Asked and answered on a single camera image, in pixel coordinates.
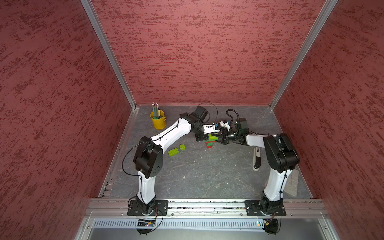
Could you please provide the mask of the lime 2x4 brick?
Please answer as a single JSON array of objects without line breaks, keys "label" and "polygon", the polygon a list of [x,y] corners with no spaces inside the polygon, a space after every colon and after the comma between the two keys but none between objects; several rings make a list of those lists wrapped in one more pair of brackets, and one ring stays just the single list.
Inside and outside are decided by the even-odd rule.
[{"label": "lime 2x4 brick", "polygon": [[172,150],[169,150],[168,151],[168,154],[170,157],[173,157],[175,155],[178,155],[179,154],[179,149],[178,148],[175,148],[175,149],[172,149]]},{"label": "lime 2x4 brick", "polygon": [[209,136],[209,138],[208,138],[208,141],[217,141],[218,139],[219,139],[219,137],[217,137],[217,136],[214,136],[214,135],[212,135],[212,134],[209,134],[208,135]]}]

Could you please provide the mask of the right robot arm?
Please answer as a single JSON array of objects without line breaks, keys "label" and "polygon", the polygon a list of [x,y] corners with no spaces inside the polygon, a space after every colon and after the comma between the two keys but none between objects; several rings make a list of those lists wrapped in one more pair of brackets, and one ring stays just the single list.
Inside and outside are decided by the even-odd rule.
[{"label": "right robot arm", "polygon": [[289,136],[285,133],[277,135],[253,133],[249,131],[244,118],[236,121],[235,128],[224,122],[215,124],[215,127],[219,131],[217,133],[218,142],[223,145],[234,141],[240,145],[265,150],[270,175],[259,203],[259,209],[265,216],[270,216],[281,209],[287,179],[300,162],[300,157]]}]

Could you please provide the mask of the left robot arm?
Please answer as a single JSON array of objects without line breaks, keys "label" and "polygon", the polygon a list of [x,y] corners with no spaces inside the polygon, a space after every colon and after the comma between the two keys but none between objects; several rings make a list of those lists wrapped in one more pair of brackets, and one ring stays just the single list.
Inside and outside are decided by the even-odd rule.
[{"label": "left robot arm", "polygon": [[190,132],[203,135],[204,120],[208,114],[204,107],[197,106],[191,114],[179,115],[178,120],[160,134],[140,139],[133,162],[139,178],[136,201],[144,214],[149,215],[155,210],[155,181],[163,167],[164,152]]}]

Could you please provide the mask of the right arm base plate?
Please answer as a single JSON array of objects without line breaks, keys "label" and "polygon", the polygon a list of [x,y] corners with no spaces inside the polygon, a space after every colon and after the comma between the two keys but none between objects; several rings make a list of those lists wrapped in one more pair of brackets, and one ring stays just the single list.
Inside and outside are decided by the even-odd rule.
[{"label": "right arm base plate", "polygon": [[244,201],[245,210],[249,217],[273,217],[287,215],[282,201],[269,201],[268,199]]}]

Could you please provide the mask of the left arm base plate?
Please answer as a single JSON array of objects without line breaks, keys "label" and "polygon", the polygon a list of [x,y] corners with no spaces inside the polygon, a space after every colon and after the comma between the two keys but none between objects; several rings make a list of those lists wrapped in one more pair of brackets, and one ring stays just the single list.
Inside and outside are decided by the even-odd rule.
[{"label": "left arm base plate", "polygon": [[150,216],[154,217],[157,213],[160,217],[166,216],[168,212],[169,201],[167,200],[152,200],[147,205],[139,199],[132,200],[128,205],[128,216]]}]

